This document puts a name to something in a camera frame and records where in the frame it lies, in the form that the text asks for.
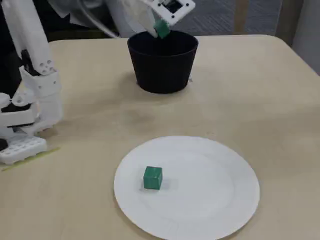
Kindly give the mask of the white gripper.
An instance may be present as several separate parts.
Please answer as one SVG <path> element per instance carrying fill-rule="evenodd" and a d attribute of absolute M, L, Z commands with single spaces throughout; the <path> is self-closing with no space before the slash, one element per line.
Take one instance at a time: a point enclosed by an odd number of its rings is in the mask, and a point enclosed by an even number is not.
<path fill-rule="evenodd" d="M 126 8 L 131 9 L 133 19 L 138 22 L 154 38 L 158 37 L 155 30 L 156 20 L 150 5 L 152 0 L 122 0 Z"/>

